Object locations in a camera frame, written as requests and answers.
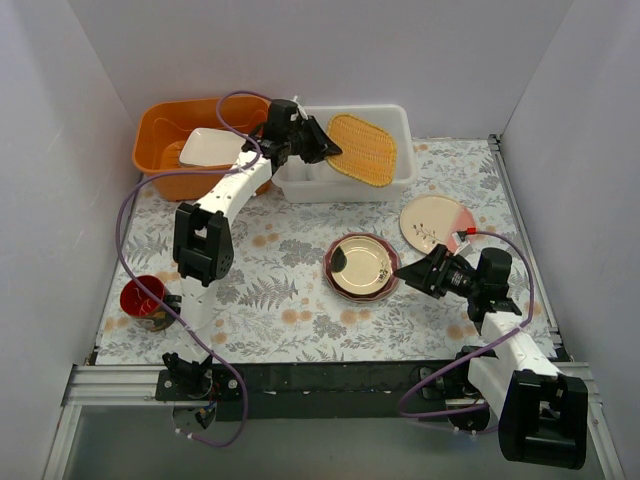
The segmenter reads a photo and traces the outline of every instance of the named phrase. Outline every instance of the orange plastic basin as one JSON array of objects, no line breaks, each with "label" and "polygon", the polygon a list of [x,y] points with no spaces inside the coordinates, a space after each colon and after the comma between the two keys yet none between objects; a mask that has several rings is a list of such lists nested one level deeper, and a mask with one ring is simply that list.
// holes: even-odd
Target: orange plastic basin
[{"label": "orange plastic basin", "polygon": [[[218,98],[161,103],[151,107],[140,120],[133,163],[145,175],[185,170],[226,170],[231,165],[215,167],[182,167],[180,152],[193,130],[199,127],[223,128],[216,116]],[[242,133],[249,133],[267,119],[269,102],[252,96],[225,100],[222,118]],[[153,180],[160,195],[169,201],[196,200],[211,190],[224,175],[181,175]],[[269,188],[265,183],[257,190]]]}]

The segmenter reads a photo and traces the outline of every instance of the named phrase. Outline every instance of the white plastic bin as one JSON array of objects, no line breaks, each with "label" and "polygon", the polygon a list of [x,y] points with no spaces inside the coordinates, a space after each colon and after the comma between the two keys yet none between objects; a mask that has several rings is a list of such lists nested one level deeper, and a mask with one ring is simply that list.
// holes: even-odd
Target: white plastic bin
[{"label": "white plastic bin", "polygon": [[398,158],[391,184],[377,188],[336,172],[326,162],[306,165],[300,158],[291,157],[272,179],[291,203],[388,202],[398,199],[416,181],[418,169],[404,108],[398,105],[352,105],[305,106],[304,109],[307,114],[315,116],[324,129],[338,113],[350,113],[383,128],[396,141]]}]

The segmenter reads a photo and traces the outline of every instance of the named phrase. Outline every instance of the plate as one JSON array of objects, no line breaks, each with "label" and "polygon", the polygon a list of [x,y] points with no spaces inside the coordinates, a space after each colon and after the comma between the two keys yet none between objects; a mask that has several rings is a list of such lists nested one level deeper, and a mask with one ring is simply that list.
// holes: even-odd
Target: plate
[{"label": "plate", "polygon": [[[381,245],[384,248],[386,254],[388,255],[391,261],[391,264],[390,264],[391,270],[390,270],[390,275],[388,277],[387,282],[380,290],[372,294],[358,295],[358,294],[350,293],[344,290],[340,285],[336,283],[333,276],[333,272],[331,271],[331,259],[338,245],[354,237],[366,237],[368,239],[373,240],[375,243]],[[350,233],[334,241],[329,247],[323,259],[323,274],[329,286],[341,297],[344,297],[347,300],[350,300],[356,303],[374,302],[391,295],[398,288],[398,285],[400,284],[400,280],[394,277],[393,275],[391,275],[391,273],[397,270],[399,267],[400,267],[400,257],[398,256],[398,253],[394,250],[394,248],[391,246],[391,244],[389,244],[389,242],[387,242],[386,240],[370,233]]]},{"label": "plate", "polygon": [[475,226],[467,207],[444,195],[416,197],[400,214],[404,238],[422,253],[431,253],[438,243],[455,252],[457,245],[452,234]]},{"label": "plate", "polygon": [[331,253],[332,262],[340,252],[344,264],[338,271],[332,266],[330,275],[346,292],[371,295],[382,290],[391,278],[389,254],[375,239],[357,235],[342,240]]},{"label": "plate", "polygon": [[216,128],[196,128],[180,152],[183,167],[219,167],[233,165],[245,139]]}]

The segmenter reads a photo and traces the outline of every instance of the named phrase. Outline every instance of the floral tablecloth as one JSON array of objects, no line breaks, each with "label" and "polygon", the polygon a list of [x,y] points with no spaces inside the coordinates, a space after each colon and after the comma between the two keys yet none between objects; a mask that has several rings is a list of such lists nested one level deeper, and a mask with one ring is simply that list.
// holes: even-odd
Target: floral tablecloth
[{"label": "floral tablecloth", "polygon": [[[235,261],[220,281],[211,323],[201,338],[232,363],[450,359],[464,345],[483,344],[453,295],[434,300],[402,284],[386,300],[360,305],[332,293],[321,262],[329,244],[348,232],[386,238],[404,264],[421,258],[403,238],[402,208],[412,198],[439,193],[466,205],[479,228],[506,234],[517,243],[495,162],[486,141],[416,141],[416,184],[396,202],[371,204],[291,204],[276,187],[251,199],[236,218]],[[138,198],[126,242],[126,257],[137,274],[161,278],[180,294],[171,258],[175,203],[153,186]],[[476,237],[467,256],[475,265],[487,246],[504,248],[491,237]],[[175,322],[151,333],[120,310],[118,297],[128,277],[118,266],[98,335],[96,364],[160,364],[163,348],[181,337]],[[511,295],[524,311],[528,288],[524,265],[514,258]],[[528,328],[543,352],[553,343],[542,302]]]}]

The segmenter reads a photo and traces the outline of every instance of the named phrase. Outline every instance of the white cable tie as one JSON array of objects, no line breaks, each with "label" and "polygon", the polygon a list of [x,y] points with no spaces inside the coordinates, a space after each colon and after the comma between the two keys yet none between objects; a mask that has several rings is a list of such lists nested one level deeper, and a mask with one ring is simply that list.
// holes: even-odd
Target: white cable tie
[{"label": "white cable tie", "polygon": [[[242,154],[242,153],[244,153],[244,152],[242,150],[240,150],[240,153],[238,154],[238,156],[240,156],[240,154]],[[236,164],[234,164],[232,168],[236,168],[238,170],[238,172],[235,173],[235,174],[234,173],[227,173],[227,175],[233,176],[233,175],[238,175],[238,173],[248,174],[248,172],[247,172],[247,170],[245,168],[245,165],[247,165],[249,163],[251,163],[251,161],[248,161],[248,162],[245,162],[245,163],[236,163]]]},{"label": "white cable tie", "polygon": [[249,168],[248,165],[253,161],[253,159],[249,160],[248,162],[244,162],[242,164],[238,164],[238,168],[240,169],[241,173],[244,173],[245,175],[249,175]]},{"label": "white cable tie", "polygon": [[305,120],[309,120],[309,115],[307,115],[306,110],[304,109],[304,107],[300,104],[300,101],[298,100],[300,98],[299,95],[294,95],[293,99],[291,100],[292,102],[295,102],[298,105],[298,111],[300,112],[300,116],[302,118],[304,118]]}]

